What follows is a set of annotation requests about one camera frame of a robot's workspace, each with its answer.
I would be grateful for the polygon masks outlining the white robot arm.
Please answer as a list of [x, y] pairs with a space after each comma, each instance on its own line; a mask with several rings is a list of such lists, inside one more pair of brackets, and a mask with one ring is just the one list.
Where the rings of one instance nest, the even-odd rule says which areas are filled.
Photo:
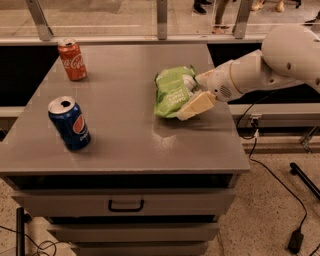
[[268, 91], [307, 84], [320, 92], [320, 38], [310, 29], [279, 26], [264, 38], [261, 48], [229, 60], [195, 80], [202, 87], [177, 112], [184, 121], [215, 106], [253, 91]]

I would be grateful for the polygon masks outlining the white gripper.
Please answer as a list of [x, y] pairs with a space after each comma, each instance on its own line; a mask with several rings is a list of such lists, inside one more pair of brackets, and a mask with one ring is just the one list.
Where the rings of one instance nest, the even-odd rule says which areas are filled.
[[214, 70], [206, 71], [195, 77], [200, 88], [209, 91], [196, 93], [184, 104], [177, 112], [179, 120], [188, 120], [213, 108], [216, 103], [216, 97], [219, 101], [229, 102], [243, 96], [232, 81], [231, 64], [232, 60], [219, 65]]

